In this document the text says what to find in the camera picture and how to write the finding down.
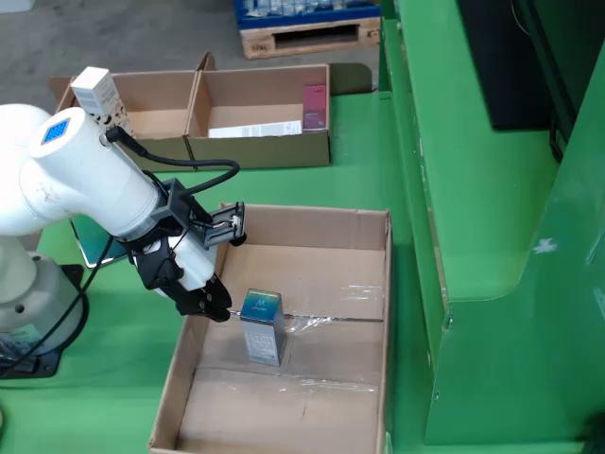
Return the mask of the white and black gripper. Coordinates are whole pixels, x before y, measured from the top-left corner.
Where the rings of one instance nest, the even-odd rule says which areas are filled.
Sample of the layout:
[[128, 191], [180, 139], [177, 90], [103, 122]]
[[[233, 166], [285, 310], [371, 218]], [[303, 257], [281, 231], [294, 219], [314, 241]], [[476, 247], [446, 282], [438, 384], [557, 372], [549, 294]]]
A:
[[118, 242], [127, 250], [143, 286], [175, 299], [182, 316], [217, 323], [230, 319], [230, 293], [214, 274], [216, 246], [204, 249], [190, 230], [176, 236], [156, 231], [132, 241], [119, 237]]

